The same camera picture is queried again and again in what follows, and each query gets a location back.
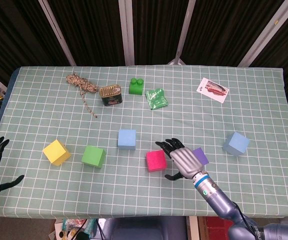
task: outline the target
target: green packet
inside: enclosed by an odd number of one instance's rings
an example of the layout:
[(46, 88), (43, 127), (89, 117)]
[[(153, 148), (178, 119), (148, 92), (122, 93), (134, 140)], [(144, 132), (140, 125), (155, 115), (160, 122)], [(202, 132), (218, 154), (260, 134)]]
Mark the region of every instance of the green packet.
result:
[(162, 88), (146, 91), (145, 95), (148, 101), (148, 105), (152, 110), (159, 109), (169, 104), (164, 97), (164, 91)]

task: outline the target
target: green lego block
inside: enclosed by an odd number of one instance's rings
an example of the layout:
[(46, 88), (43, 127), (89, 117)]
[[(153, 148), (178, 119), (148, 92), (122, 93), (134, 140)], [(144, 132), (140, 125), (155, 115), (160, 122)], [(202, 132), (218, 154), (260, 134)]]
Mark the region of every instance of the green lego block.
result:
[(132, 78), (129, 83), (128, 93), (135, 94), (135, 95), (142, 95), (143, 87), (144, 87), (143, 79)]
[(82, 163), (101, 168), (105, 157), (106, 152), (103, 149), (95, 146), (86, 146)]

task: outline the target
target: picture card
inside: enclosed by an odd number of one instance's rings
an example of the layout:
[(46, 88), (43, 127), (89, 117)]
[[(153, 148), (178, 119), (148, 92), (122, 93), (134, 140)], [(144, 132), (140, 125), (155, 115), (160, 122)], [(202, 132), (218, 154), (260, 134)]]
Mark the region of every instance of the picture card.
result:
[(203, 77), (196, 92), (208, 96), (222, 104), (229, 93), (229, 89)]

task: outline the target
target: yellow cube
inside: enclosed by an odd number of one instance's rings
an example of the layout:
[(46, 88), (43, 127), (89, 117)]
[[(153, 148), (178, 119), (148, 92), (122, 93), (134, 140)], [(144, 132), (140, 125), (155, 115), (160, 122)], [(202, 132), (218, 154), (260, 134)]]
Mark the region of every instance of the yellow cube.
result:
[(43, 153), (46, 155), (50, 163), (55, 166), (61, 165), (71, 156), (64, 144), (57, 139), (44, 148)]

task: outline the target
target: table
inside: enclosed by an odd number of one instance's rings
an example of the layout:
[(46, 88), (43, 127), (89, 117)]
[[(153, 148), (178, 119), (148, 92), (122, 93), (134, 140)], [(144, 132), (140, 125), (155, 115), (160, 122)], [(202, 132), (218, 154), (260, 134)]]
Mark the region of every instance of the table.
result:
[[(98, 93), (87, 93), (98, 115), (92, 117), (79, 90), (66, 82), (72, 72), (99, 86), (120, 84), (123, 103), (103, 106)], [(144, 79), (146, 91), (163, 88), (169, 105), (150, 110), (144, 95), (129, 95), (134, 77)], [(229, 88), (223, 104), (196, 92), (203, 77)], [(136, 150), (117, 148), (119, 129), (136, 130)], [(234, 131), (250, 139), (239, 157), (222, 149)], [(171, 137), (203, 148), (206, 170), (246, 215), (288, 216), (288, 103), (279, 68), (21, 67), (0, 120), (1, 136), (10, 143), (0, 183), (25, 178), (0, 192), (0, 216), (214, 216), (191, 180), (164, 178), (177, 172), (171, 160), (164, 172), (148, 173), (146, 152)], [(72, 154), (59, 167), (42, 153), (55, 139)], [(81, 163), (87, 145), (107, 152), (102, 168)]]

